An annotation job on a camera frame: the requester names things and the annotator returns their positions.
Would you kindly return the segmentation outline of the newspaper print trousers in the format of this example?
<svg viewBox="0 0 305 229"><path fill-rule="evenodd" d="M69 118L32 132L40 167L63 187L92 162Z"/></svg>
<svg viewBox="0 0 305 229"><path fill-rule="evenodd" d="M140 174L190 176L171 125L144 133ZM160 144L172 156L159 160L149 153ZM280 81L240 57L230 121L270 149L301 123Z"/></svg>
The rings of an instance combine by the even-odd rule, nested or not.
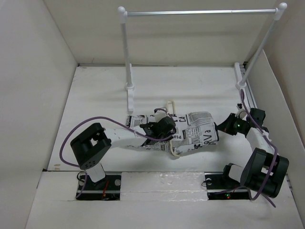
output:
<svg viewBox="0 0 305 229"><path fill-rule="evenodd" d="M181 155L199 149L203 146L216 145L219 141L216 124L209 112L192 112L188 114L170 114L166 108L156 108L151 115L130 115L125 125L129 128L160 121L171 116L176 124L176 133L169 141L157 142L143 149L169 152L173 156Z"/></svg>

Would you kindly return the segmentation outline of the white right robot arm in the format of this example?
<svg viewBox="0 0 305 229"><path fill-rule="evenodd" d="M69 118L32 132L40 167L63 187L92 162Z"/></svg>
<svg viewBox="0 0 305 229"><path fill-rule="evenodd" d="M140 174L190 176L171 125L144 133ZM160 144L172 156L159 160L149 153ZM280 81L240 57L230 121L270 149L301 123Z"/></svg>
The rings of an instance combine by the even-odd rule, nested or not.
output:
<svg viewBox="0 0 305 229"><path fill-rule="evenodd" d="M271 143L269 130L263 126L264 119L264 110L252 108L245 120L231 113L216 126L216 130L229 135L243 134L253 151L244 168L233 163L226 165L220 182L226 188L239 183L241 187L275 198L286 176L289 160L280 156Z"/></svg>

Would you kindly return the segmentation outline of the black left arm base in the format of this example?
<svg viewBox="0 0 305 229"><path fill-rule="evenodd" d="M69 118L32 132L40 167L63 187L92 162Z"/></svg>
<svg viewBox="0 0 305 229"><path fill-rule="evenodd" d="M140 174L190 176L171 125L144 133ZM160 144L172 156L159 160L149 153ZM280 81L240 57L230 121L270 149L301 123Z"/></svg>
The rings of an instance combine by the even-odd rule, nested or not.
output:
<svg viewBox="0 0 305 229"><path fill-rule="evenodd" d="M122 175L106 174L106 177L94 183L84 172L79 172L76 176L78 187L76 200L82 201L117 201L120 200Z"/></svg>

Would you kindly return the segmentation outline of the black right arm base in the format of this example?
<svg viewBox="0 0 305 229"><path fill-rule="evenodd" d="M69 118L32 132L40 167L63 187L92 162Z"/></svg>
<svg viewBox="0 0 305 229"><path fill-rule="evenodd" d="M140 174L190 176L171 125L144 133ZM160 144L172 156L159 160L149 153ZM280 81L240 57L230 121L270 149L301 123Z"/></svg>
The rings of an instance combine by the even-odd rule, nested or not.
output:
<svg viewBox="0 0 305 229"><path fill-rule="evenodd" d="M207 192L207 199L249 200L247 189L240 187L242 171L243 167L229 163L222 172L205 172L201 185Z"/></svg>

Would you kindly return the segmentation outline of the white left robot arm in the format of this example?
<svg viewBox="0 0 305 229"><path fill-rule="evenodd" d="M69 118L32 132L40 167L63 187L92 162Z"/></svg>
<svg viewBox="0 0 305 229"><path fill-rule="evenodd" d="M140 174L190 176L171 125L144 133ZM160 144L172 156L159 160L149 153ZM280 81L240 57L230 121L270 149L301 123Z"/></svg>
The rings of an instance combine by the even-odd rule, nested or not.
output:
<svg viewBox="0 0 305 229"><path fill-rule="evenodd" d="M101 189L106 185L106 174L101 159L109 149L152 146L171 140L175 133L175 121L168 116L134 128L122 125L118 129L105 129L100 123L94 123L75 137L70 146L79 168L89 176L90 184L95 189Z"/></svg>

